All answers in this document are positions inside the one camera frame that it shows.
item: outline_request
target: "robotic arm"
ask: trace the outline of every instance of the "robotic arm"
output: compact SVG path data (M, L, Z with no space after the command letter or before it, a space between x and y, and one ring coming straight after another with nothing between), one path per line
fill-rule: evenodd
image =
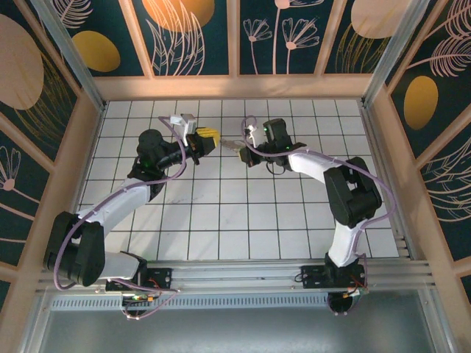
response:
M246 128L246 133L258 153L245 147L239 152L241 160L249 167L262 162L276 163L288 171L306 174L325 184L336 229L332 246L325 255L325 266L318 269L316 280L311 282L329 288L348 287L352 283L353 275L360 279L358 274L363 273L363 266L358 264L356 254L358 231L381 206L375 183L345 165L307 154L305 151L296 152L306 145L291 142L283 119L267 121L263 124L263 130L267 142L261 143L263 133L253 125ZM347 162L368 171L366 163L360 157L354 157ZM313 276L308 272L305 274L305 277Z
M172 116L170 122L181 126L185 157L191 157L197 165L199 158L208 155L219 142L219 133L214 129L197 128L192 115ZM142 185L129 190L127 188L138 182L165 179L166 169L181 164L183 156L178 142L165 141L155 129L141 134L137 153L131 172L119 186L119 189L125 189L126 192L111 199L73 234L74 240L67 244L60 263L61 276L85 287L98 279L131 279L136 285L145 283L145 259L126 252L106 252L105 238L132 211L153 200L162 191L164 183ZM74 215L63 212L56 217L43 260L45 268L53 271L66 235L72 226L93 211L96 205Z

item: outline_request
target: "yellow object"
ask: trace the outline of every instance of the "yellow object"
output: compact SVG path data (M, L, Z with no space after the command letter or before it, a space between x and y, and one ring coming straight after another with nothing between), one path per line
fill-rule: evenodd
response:
M191 19L191 13L198 19L199 25L206 25L214 14L214 0L142 0L147 13L159 26L173 32L183 32L185 16L183 6Z
M29 109L38 101L43 82L43 61L34 39L0 14L0 101L14 109Z
M439 90L427 76L416 77L409 85L404 98L404 117L414 130L423 128L435 113Z
M351 18L353 29L364 38L391 37L410 2L411 0L355 0Z
M119 67L121 57L113 42L94 31L83 31L72 37L85 64L100 72L110 72Z
M209 127L200 127L196 129L196 132L202 138L213 138L214 147L217 147L219 141L221 140L221 135L219 134L219 131L216 129L211 129Z

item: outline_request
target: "grid tile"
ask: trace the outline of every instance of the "grid tile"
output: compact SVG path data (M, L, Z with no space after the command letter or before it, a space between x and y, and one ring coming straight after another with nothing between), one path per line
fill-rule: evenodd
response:
M360 155L375 174L356 101L310 99L111 102L83 191L81 208L115 190L136 157L138 136L149 127L171 142L158 116L190 113L199 126L225 140L240 140L245 115L282 118L295 142L343 160ZM334 220L325 186L294 172L272 175L265 163L247 168L235 151L218 146L178 180L166 183L145 206L122 220L106 238L107 251L128 250L148 260L245 260L323 258L331 246ZM174 165L167 174L180 168ZM283 171L275 166L275 173ZM386 213L383 205L376 216ZM362 234L358 253L396 257L389 220Z

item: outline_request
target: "flower illustration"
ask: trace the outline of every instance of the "flower illustration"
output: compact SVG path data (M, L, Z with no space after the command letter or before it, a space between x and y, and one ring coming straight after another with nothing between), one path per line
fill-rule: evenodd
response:
M253 51L253 43L259 40L270 39L272 31L269 30L269 25L266 20L251 20L247 19L243 22L245 33L250 41L250 49L252 50L252 62L255 74L258 75L257 63L255 61L255 53Z
M289 57L291 50L308 48L319 44L319 36L315 35L317 27L313 20L298 20L293 27L293 18L282 22L283 37L285 38L288 58L286 59L286 73L289 74Z
M0 190L11 191L20 168L21 153L12 149L11 155L5 146L0 147Z
M319 5L324 0L275 0L275 5L279 9L288 9L289 7L308 7L308 6L314 6L314 5Z
M275 19L275 35L273 37L273 58L272 67L273 74L277 73L277 34L278 34L278 22L280 21L281 10L289 9L290 7L310 7L320 5L324 0L275 0L275 6L277 7L277 17Z

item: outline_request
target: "yellow circle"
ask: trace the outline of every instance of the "yellow circle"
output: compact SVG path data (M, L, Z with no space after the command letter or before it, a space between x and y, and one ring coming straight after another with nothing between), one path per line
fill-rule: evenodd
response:
M361 37L391 37L406 13L410 0L355 0L352 27Z
M432 119L439 101L439 90L435 82L426 76L416 77L407 87L404 98L406 123L420 130Z
M147 13L159 26L173 32L188 32L184 11L198 19L199 25L206 25L214 14L214 0L142 0Z
M0 15L0 101L14 109L29 109L43 91L41 51L29 33Z
M119 51L111 40L94 31L83 31L72 37L85 64L100 72L110 72L119 67Z

